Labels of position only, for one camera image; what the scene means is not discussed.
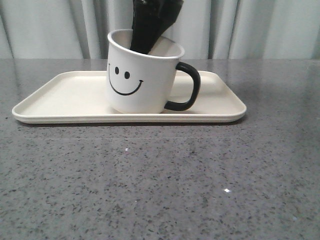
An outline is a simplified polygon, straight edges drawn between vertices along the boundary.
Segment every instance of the mug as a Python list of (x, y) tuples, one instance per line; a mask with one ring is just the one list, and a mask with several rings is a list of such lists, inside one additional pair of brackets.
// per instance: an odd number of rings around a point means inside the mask
[[(125, 114), (189, 109), (198, 96), (201, 80), (194, 67), (180, 62), (185, 53), (183, 47), (161, 36), (149, 54), (142, 54), (130, 50), (132, 33), (131, 29), (118, 29), (107, 36), (106, 95), (110, 106)], [(192, 94), (186, 102), (168, 101), (177, 70), (193, 80)]]

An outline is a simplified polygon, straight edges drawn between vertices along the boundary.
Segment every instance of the smiley face mouth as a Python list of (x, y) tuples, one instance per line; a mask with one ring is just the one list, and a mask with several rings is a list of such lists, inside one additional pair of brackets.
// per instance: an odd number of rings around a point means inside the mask
[(139, 88), (141, 87), (141, 84), (143, 83), (143, 80), (139, 80), (139, 85), (136, 87), (136, 89), (135, 90), (133, 90), (132, 92), (119, 92), (118, 90), (116, 90), (115, 88), (114, 88), (114, 86), (112, 85), (112, 83), (111, 83), (111, 78), (110, 78), (110, 63), (108, 64), (109, 65), (109, 70), (108, 70), (108, 74), (109, 74), (109, 82), (110, 82), (110, 85), (111, 85), (111, 88), (113, 89), (113, 91), (115, 91), (117, 94), (120, 94), (120, 95), (122, 95), (122, 96), (129, 96), (129, 95), (131, 95), (131, 94), (134, 94), (136, 91), (138, 91), (139, 90)]

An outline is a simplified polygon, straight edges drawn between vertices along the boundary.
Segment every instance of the tray rim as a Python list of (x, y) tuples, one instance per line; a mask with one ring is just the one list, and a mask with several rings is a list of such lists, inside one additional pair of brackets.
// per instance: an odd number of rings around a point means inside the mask
[[(238, 96), (226, 85), (226, 83), (214, 72), (199, 70), (200, 76), (210, 77), (215, 76), (219, 78), (227, 87), (229, 92), (236, 97), (239, 103), (242, 105), (243, 110), (237, 113), (227, 114), (207, 114), (207, 113), (107, 113), (103, 115), (88, 114), (88, 115), (55, 115), (55, 116), (35, 116), (35, 115), (23, 115), (16, 111), (21, 105), (23, 105), (30, 98), (34, 97), (49, 85), (61, 81), (68, 77), (104, 77), (104, 73), (107, 71), (67, 71), (57, 74), (47, 83), (42, 85), (36, 91), (31, 93), (25, 99), (20, 101), (12, 108), (12, 115), (20, 122), (27, 124), (72, 124), (72, 123), (230, 123), (242, 118), (247, 111), (247, 106), (238, 98)], [(177, 75), (185, 76), (186, 73), (177, 71)]]

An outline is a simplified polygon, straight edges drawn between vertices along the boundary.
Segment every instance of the tray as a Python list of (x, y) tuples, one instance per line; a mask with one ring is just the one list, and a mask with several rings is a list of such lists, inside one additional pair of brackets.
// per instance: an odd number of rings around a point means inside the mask
[[(201, 87), (186, 111), (159, 114), (123, 114), (106, 101), (106, 71), (64, 72), (12, 109), (27, 124), (73, 123), (228, 123), (245, 115), (246, 105), (213, 72), (199, 71)], [(169, 100), (185, 102), (193, 88), (190, 76), (177, 71)]]

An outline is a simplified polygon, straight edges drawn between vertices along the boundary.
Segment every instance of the curtain fold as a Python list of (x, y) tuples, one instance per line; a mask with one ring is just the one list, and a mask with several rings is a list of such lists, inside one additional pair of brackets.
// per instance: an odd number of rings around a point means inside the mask
[[(132, 0), (0, 0), (0, 58), (100, 59)], [(320, 0), (184, 0), (164, 35), (184, 59), (319, 59)]]

